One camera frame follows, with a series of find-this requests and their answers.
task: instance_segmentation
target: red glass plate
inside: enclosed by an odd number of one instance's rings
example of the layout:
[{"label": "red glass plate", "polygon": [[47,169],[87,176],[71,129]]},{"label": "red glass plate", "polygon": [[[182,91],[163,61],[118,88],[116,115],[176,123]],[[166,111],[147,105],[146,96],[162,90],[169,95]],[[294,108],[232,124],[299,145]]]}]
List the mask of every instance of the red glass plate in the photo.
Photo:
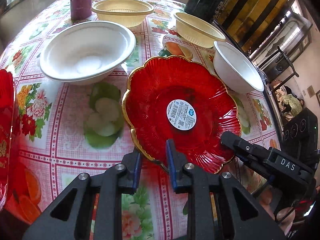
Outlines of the red glass plate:
[{"label": "red glass plate", "polygon": [[[167,106],[176,99],[196,112],[190,130],[179,130],[167,117]],[[169,138],[189,162],[208,172],[219,172],[234,157],[220,136],[224,131],[241,134],[236,103],[223,82],[200,63],[177,55],[148,59],[130,73],[122,110],[135,146],[151,161],[166,165]]]}]

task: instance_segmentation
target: beige plastic bowl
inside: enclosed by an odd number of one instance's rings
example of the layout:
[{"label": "beige plastic bowl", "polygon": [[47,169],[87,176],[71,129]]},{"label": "beige plastic bowl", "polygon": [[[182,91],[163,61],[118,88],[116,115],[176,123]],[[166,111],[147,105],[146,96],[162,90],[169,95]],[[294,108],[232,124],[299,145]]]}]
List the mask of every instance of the beige plastic bowl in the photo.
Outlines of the beige plastic bowl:
[{"label": "beige plastic bowl", "polygon": [[226,37],[211,24],[187,13],[176,12],[173,14],[177,20],[177,32],[198,46],[213,47],[214,41],[225,41]]},{"label": "beige plastic bowl", "polygon": [[152,5],[138,0],[103,0],[95,3],[91,10],[99,20],[134,27],[142,23],[154,9]]}]

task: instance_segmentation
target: table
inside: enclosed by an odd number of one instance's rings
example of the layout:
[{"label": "table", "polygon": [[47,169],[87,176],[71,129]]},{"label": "table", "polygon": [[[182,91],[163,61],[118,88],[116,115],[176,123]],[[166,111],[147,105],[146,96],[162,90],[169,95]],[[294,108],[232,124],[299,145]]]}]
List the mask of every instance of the table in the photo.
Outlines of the table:
[{"label": "table", "polygon": [[[123,96],[127,77],[133,69],[150,57],[179,53],[206,65],[216,75],[212,63],[215,49],[196,46],[176,32],[173,13],[183,11],[185,5],[173,0],[143,1],[152,4],[155,11],[141,25],[130,28],[137,41],[134,53],[105,82],[118,87]],[[83,21],[91,20],[97,20],[95,13]],[[84,136],[83,123],[91,112],[92,85],[51,81],[37,65],[42,48],[59,32],[76,23],[70,20],[70,0],[57,0],[21,30],[0,60],[0,68],[13,73],[17,87],[21,116],[19,160],[22,169],[25,167],[26,180],[33,185],[29,188],[29,205],[23,205],[12,195],[5,208],[28,224],[79,173],[103,173],[134,148],[128,126],[110,147],[90,146]],[[263,94],[256,91],[246,95],[230,91],[230,94],[238,106],[242,138],[279,149],[275,124]],[[185,235],[187,215],[183,207],[187,195],[176,195],[168,176],[159,167],[146,167],[137,193],[122,197],[124,240],[174,239]],[[249,192],[265,181],[238,158],[225,164],[222,170],[231,172]]]}]

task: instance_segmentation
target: red bag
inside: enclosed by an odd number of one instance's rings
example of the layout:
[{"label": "red bag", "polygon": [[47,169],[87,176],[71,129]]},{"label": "red bag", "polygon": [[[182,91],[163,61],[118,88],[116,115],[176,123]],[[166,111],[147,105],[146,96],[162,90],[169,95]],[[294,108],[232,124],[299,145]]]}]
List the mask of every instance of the red bag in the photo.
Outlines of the red bag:
[{"label": "red bag", "polygon": [[13,170],[18,159],[20,118],[11,72],[0,70],[0,211],[12,195]]}]

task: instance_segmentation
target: white paper bowl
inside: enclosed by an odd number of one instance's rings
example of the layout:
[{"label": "white paper bowl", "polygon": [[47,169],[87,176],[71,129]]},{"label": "white paper bowl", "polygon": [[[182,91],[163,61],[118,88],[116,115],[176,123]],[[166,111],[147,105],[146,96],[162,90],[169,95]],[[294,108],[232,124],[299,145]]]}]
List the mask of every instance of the white paper bowl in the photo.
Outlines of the white paper bowl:
[{"label": "white paper bowl", "polygon": [[39,65],[52,80],[88,85],[101,81],[125,62],[135,46],[133,33],[118,23],[85,22],[54,37],[43,48]]},{"label": "white paper bowl", "polygon": [[259,73],[237,48],[223,41],[215,41],[214,46],[214,69],[228,87],[240,94],[264,90]]}]

